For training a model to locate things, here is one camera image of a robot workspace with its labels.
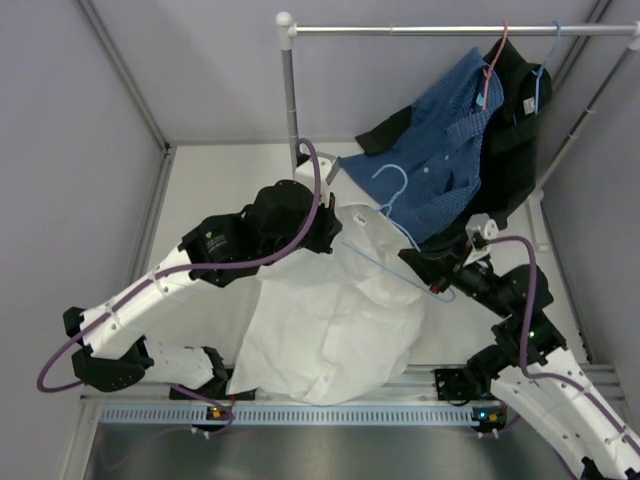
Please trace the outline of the blue plaid shirt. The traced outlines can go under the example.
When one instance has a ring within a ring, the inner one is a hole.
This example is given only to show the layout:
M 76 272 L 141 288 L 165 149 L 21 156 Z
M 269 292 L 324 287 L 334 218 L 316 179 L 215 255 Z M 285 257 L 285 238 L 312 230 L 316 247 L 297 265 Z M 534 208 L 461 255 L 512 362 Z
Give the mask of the blue plaid shirt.
M 388 149 L 340 160 L 341 169 L 376 203 L 407 179 L 391 218 L 418 243 L 451 225 L 481 186 L 483 135 L 504 102 L 496 75 L 471 49 L 411 105 L 408 128 Z

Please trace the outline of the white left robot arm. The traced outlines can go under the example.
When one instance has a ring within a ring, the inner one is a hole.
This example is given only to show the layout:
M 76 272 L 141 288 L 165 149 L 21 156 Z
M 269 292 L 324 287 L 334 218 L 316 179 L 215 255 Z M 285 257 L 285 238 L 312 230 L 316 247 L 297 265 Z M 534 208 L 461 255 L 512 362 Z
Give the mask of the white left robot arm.
M 205 218 L 151 271 L 103 304 L 63 315 L 79 349 L 71 357 L 76 378 L 101 392 L 137 383 L 178 384 L 213 399 L 228 371 L 208 346 L 152 341 L 151 327 L 175 320 L 174 309 L 199 290 L 222 289 L 281 259 L 283 250 L 329 254 L 342 229 L 333 195 L 316 200 L 303 184 L 281 180 L 262 188 L 240 212 Z

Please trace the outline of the black striped shirt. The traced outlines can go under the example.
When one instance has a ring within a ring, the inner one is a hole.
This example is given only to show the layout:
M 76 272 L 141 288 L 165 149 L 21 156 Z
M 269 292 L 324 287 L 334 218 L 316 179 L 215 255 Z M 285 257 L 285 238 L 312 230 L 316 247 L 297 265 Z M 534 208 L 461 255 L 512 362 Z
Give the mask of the black striped shirt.
M 500 40 L 487 53 L 479 51 L 488 64 Z M 431 249 L 440 242 L 448 243 L 475 214 L 487 213 L 499 227 L 505 227 L 511 213 L 532 192 L 536 182 L 536 149 L 542 111 L 552 98 L 552 81 L 546 70 L 541 83 L 541 109 L 534 114 L 533 71 L 539 66 L 527 61 L 507 39 L 494 72 L 502 85 L 504 102 L 491 116 L 483 135 L 481 186 L 451 225 L 426 241 L 417 242 L 420 250 Z M 390 148 L 408 128 L 412 104 L 358 135 L 356 142 L 362 149 L 359 154 L 371 156 Z

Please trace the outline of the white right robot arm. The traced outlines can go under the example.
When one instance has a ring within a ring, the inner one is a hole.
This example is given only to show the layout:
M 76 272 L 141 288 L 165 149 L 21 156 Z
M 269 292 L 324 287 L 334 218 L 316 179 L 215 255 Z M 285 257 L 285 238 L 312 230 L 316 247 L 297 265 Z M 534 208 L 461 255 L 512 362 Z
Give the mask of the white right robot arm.
M 468 245 L 439 253 L 406 249 L 406 262 L 433 293 L 452 286 L 500 321 L 495 341 L 461 368 L 440 370 L 442 400 L 495 399 L 512 407 L 576 479 L 636 479 L 639 436 L 610 406 L 544 310 L 553 301 L 534 254 L 498 275 L 467 261 Z

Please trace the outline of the white shirt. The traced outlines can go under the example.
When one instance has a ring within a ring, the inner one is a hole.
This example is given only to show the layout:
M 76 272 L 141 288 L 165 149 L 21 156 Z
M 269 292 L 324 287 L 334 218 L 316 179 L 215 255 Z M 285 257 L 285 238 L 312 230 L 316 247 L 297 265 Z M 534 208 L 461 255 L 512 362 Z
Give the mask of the white shirt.
M 228 393 L 262 389 L 312 405 L 360 397 L 400 375 L 428 296 L 399 258 L 407 238 L 367 205 L 337 208 L 329 254 L 300 249 L 260 269 L 260 296 Z

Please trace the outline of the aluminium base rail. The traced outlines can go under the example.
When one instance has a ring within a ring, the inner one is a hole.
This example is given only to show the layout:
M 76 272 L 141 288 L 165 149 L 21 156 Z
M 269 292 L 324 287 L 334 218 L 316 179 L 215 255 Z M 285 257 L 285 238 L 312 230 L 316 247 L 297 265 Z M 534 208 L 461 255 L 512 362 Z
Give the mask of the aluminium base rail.
M 584 373 L 608 401 L 625 399 L 618 375 L 613 366 L 583 364 Z M 170 387 L 158 383 L 141 383 L 121 391 L 103 393 L 93 387 L 83 387 L 82 400 L 93 401 L 165 401 L 169 400 Z M 391 382 L 352 401 L 355 403 L 402 404 L 434 403 L 437 401 L 436 377 L 433 366 L 411 365 Z

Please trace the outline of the pink hanger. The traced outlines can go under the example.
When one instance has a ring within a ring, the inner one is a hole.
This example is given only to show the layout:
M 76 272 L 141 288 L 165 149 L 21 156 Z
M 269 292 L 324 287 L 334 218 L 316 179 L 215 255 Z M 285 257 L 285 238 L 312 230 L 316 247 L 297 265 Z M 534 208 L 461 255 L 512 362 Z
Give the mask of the pink hanger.
M 502 31 L 501 40 L 498 43 L 498 48 L 494 54 L 492 61 L 489 63 L 489 67 L 483 71 L 485 76 L 485 84 L 484 84 L 484 90 L 483 90 L 483 104 L 482 104 L 483 110 L 486 110 L 488 108 L 489 89 L 490 89 L 491 79 L 494 75 L 496 64 L 504 50 L 505 44 L 508 39 L 509 23 L 507 21 L 503 21 L 502 25 L 503 25 L 503 31 Z

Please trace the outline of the silver clothes rack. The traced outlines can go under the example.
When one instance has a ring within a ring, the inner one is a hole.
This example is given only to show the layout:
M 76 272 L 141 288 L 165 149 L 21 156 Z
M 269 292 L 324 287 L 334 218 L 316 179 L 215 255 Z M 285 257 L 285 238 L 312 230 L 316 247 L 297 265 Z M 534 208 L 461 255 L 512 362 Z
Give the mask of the silver clothes rack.
M 503 27 L 500 25 L 476 26 L 319 26 L 297 23 L 288 12 L 280 12 L 275 17 L 277 35 L 282 56 L 282 68 L 285 90 L 285 105 L 287 115 L 287 133 L 291 162 L 297 161 L 296 142 L 299 138 L 296 108 L 296 93 L 293 67 L 293 40 L 299 36 L 391 36 L 391 37 L 481 37 L 498 36 L 507 33 L 512 37 L 576 37 L 585 43 L 588 38 L 597 36 L 622 36 L 629 39 L 623 54 L 612 67 L 602 82 L 588 106 L 579 116 L 569 133 L 561 143 L 557 153 L 548 168 L 536 183 L 533 196 L 541 199 L 543 187 L 560 162 L 568 154 L 570 148 L 578 139 L 578 134 L 586 127 L 595 115 L 595 107 L 613 79 L 626 67 L 633 55 L 639 51 L 639 23 L 637 21 L 626 25 L 608 25 L 603 23 L 586 23 L 579 25 L 515 25 Z

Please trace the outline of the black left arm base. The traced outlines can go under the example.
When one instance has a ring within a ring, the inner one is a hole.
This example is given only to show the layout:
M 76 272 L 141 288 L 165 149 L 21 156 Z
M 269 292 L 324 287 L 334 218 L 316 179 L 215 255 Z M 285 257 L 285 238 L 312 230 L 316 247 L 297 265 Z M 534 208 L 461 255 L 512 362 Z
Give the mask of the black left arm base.
M 227 401 L 231 399 L 239 401 L 254 401 L 256 399 L 256 390 L 248 390 L 236 394 L 226 393 L 227 383 L 231 380 L 233 373 L 233 368 L 226 368 L 225 378 L 215 374 L 212 380 L 204 384 L 202 387 L 195 389 L 194 392 L 216 401 Z

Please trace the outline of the blue hanger right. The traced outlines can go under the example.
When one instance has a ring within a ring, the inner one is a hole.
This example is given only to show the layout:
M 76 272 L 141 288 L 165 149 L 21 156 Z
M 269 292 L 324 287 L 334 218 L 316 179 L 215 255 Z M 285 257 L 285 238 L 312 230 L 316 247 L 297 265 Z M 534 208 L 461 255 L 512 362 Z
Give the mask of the blue hanger right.
M 550 60 L 552 59 L 552 57 L 554 56 L 554 53 L 560 43 L 561 40 L 561 36 L 562 36 L 562 24 L 558 21 L 555 20 L 553 22 L 553 24 L 555 25 L 555 40 L 554 43 L 551 47 L 551 49 L 549 50 L 548 54 L 546 55 L 546 57 L 544 58 L 544 60 L 542 61 L 542 63 L 540 64 L 539 68 L 535 71 L 533 71 L 533 74 L 535 76 L 535 90 L 534 90 L 534 114 L 537 115 L 541 109 L 540 106 L 540 100 L 541 100 L 541 83 L 542 83 L 542 77 L 545 73 L 545 71 L 547 70 L 548 64 L 550 62 Z

